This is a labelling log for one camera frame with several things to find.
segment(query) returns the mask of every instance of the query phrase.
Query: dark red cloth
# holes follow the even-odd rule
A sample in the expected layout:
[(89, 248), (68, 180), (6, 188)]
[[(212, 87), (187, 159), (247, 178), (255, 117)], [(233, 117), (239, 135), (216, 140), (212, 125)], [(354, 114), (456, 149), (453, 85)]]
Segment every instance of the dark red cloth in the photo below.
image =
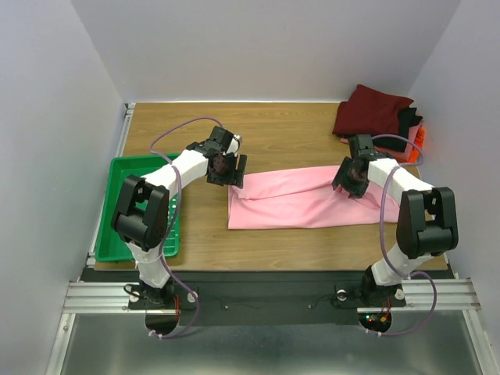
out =
[(359, 84), (348, 101), (338, 106), (333, 134), (398, 134), (398, 113), (410, 98), (384, 94)]

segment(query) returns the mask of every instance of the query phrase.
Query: gray floor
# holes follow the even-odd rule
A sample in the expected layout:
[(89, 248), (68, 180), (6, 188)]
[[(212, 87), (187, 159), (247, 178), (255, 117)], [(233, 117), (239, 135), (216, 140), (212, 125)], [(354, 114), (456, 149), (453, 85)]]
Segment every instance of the gray floor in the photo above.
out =
[[(424, 313), (395, 314), (391, 331)], [(171, 373), (466, 374), (480, 373), (461, 312), (438, 312), (425, 329), (377, 338), (335, 325), (203, 327), (181, 339), (148, 337), (143, 316), (79, 316), (66, 375)]]

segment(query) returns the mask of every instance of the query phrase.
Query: green plastic crate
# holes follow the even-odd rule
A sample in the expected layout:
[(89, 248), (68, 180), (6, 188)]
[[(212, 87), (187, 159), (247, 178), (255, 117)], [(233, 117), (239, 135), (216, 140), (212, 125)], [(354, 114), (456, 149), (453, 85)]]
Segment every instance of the green plastic crate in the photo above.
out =
[[(179, 154), (166, 154), (171, 159), (175, 159)], [(99, 262), (119, 262), (123, 260), (133, 260), (134, 257), (125, 242), (120, 240), (120, 236), (111, 228), (111, 219), (118, 201), (118, 195), (122, 183), (129, 175), (143, 176), (154, 172), (164, 166), (166, 161), (156, 155), (129, 156), (115, 158), (109, 167), (108, 188), (104, 198), (104, 209), (101, 216), (101, 227), (95, 249), (95, 259)], [(170, 199), (169, 225), (175, 212), (177, 195)], [(146, 202), (138, 204), (137, 207), (145, 208)], [(180, 242), (180, 217), (177, 217), (173, 225), (172, 232), (165, 241), (163, 253), (165, 256), (175, 256), (179, 252)]]

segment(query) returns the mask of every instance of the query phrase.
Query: wooden tabletop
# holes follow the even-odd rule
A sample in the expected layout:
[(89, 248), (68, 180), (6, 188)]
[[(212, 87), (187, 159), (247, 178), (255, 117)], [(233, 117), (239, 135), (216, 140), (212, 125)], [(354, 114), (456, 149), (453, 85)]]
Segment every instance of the wooden tabletop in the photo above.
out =
[[(124, 156), (147, 155), (163, 131), (196, 116), (213, 116), (243, 137), (246, 173), (338, 165), (349, 154), (331, 134), (337, 103), (137, 104)], [(162, 139), (156, 149), (181, 152), (204, 141), (215, 123), (198, 121)], [(227, 187), (199, 179), (183, 190), (180, 253), (175, 270), (364, 270), (381, 258), (378, 225), (320, 229), (228, 230)], [(395, 243), (395, 224), (386, 226)], [(130, 269), (132, 262), (100, 263), (97, 270)], [(423, 269), (445, 269), (443, 257)]]

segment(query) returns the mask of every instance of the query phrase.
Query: white wall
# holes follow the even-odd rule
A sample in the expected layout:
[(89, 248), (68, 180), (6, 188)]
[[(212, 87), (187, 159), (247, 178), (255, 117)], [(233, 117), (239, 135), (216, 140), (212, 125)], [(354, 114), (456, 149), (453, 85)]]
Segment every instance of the white wall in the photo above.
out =
[(407, 94), (459, 0), (72, 0), (128, 102)]
[(410, 91), (428, 124), (424, 178), (455, 191), (459, 247), (500, 354), (500, 2), (462, 0)]
[(45, 373), (123, 104), (72, 5), (0, 12), (0, 373)]

